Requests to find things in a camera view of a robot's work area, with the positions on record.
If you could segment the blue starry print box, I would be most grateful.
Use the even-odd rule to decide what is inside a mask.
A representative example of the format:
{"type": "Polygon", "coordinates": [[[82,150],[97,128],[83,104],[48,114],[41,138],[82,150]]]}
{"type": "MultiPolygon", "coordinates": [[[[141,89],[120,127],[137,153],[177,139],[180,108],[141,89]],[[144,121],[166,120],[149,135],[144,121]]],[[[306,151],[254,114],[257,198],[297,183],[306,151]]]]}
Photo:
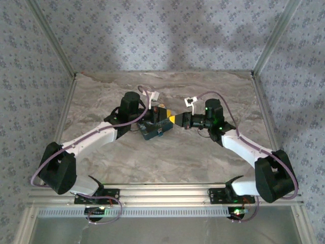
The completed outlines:
{"type": "Polygon", "coordinates": [[[145,140],[150,140],[157,135],[157,130],[162,128],[163,133],[169,131],[173,128],[173,123],[169,119],[163,121],[156,121],[155,108],[166,108],[164,104],[159,104],[157,106],[152,106],[148,109],[145,115],[137,121],[137,127],[141,132],[145,140]]]}

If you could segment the right controller board green light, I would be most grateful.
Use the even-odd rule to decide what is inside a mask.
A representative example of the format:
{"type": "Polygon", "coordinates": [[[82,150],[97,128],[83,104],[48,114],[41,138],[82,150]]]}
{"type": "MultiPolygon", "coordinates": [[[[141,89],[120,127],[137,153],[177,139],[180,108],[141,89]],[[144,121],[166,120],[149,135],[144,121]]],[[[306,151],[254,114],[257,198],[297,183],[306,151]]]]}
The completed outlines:
{"type": "Polygon", "coordinates": [[[229,216],[227,217],[232,222],[241,223],[248,210],[245,208],[238,208],[238,207],[228,207],[229,216]]]}

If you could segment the aluminium table side rail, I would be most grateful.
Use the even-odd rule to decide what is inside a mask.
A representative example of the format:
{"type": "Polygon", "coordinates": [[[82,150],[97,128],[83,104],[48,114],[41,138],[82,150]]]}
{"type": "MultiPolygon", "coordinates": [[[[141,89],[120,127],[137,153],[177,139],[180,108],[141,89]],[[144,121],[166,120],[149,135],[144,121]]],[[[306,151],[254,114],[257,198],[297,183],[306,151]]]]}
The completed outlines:
{"type": "MultiPolygon", "coordinates": [[[[268,102],[264,97],[264,91],[254,75],[254,72],[251,72],[252,76],[252,84],[254,87],[254,91],[256,94],[256,98],[258,100],[258,104],[264,119],[265,127],[268,133],[268,137],[270,140],[270,144],[273,150],[279,149],[280,145],[277,141],[276,134],[273,129],[273,119],[268,113],[268,102]]],[[[298,230],[298,234],[302,244],[318,244],[316,236],[314,234],[312,225],[310,223],[310,219],[307,214],[305,201],[302,197],[301,191],[298,191],[298,195],[294,200],[277,200],[273,203],[275,206],[276,203],[288,203],[291,207],[291,212],[295,221],[295,225],[298,230]]]]}
{"type": "MultiPolygon", "coordinates": [[[[67,98],[64,102],[62,113],[56,127],[56,131],[54,135],[55,141],[59,141],[63,134],[63,128],[67,120],[67,115],[70,109],[70,104],[72,101],[72,96],[75,91],[75,87],[76,87],[76,74],[74,74],[72,77],[72,82],[68,89],[67,98]]],[[[18,225],[18,229],[12,244],[29,244],[37,220],[38,212],[39,212],[39,208],[37,206],[34,206],[33,203],[30,203],[28,201],[26,202],[26,208],[23,211],[23,214],[21,215],[21,220],[18,225]]]]}

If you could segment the aluminium mounting rail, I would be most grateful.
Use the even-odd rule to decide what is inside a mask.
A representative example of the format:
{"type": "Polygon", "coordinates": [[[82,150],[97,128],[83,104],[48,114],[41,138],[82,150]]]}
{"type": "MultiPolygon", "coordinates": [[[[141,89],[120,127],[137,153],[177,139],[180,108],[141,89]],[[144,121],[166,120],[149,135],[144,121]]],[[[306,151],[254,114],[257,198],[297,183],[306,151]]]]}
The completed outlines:
{"type": "MultiPolygon", "coordinates": [[[[126,207],[192,207],[208,206],[210,188],[223,188],[224,184],[182,183],[182,184],[107,184],[108,189],[120,189],[119,200],[126,207]]],[[[52,189],[33,187],[28,203],[35,206],[71,206],[71,193],[56,194],[52,189]]]]}

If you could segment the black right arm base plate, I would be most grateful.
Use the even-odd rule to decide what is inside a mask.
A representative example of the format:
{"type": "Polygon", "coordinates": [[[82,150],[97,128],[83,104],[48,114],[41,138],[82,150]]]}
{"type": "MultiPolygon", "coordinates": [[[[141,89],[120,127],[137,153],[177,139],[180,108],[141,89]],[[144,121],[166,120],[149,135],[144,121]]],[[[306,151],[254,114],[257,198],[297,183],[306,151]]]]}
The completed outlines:
{"type": "Polygon", "coordinates": [[[209,188],[207,193],[211,204],[255,203],[253,196],[239,196],[231,188],[209,188]]]}

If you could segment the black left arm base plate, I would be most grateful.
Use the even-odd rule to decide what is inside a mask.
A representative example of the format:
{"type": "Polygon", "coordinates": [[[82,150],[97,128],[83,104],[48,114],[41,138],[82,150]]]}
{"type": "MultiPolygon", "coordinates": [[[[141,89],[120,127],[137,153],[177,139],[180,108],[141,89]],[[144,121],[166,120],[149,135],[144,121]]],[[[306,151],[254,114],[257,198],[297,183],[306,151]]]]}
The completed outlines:
{"type": "MultiPolygon", "coordinates": [[[[119,200],[120,189],[106,189],[103,188],[101,190],[97,190],[95,196],[109,196],[119,200]]],[[[75,196],[74,199],[75,204],[90,204],[90,205],[118,205],[115,200],[112,199],[93,199],[93,198],[85,198],[79,194],[75,196]]]]}

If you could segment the aluminium frame post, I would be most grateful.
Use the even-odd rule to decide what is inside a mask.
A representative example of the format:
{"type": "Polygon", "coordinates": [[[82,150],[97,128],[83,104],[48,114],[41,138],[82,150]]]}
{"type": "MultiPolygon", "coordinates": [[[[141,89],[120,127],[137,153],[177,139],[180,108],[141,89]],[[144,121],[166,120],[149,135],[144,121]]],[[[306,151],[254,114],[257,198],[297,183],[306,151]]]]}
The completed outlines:
{"type": "Polygon", "coordinates": [[[259,76],[276,48],[277,43],[284,34],[291,19],[294,17],[302,0],[288,0],[278,20],[252,69],[253,78],[259,76]]]}
{"type": "Polygon", "coordinates": [[[37,23],[39,24],[40,28],[42,29],[43,33],[45,34],[48,42],[50,43],[51,47],[53,48],[54,52],[58,56],[61,64],[63,65],[64,69],[68,72],[71,77],[75,77],[75,72],[72,65],[69,62],[68,57],[66,56],[64,50],[62,49],[58,38],[55,36],[50,24],[43,13],[41,7],[38,4],[37,0],[25,0],[26,4],[28,5],[29,9],[31,10],[34,18],[36,19],[37,23]]]}

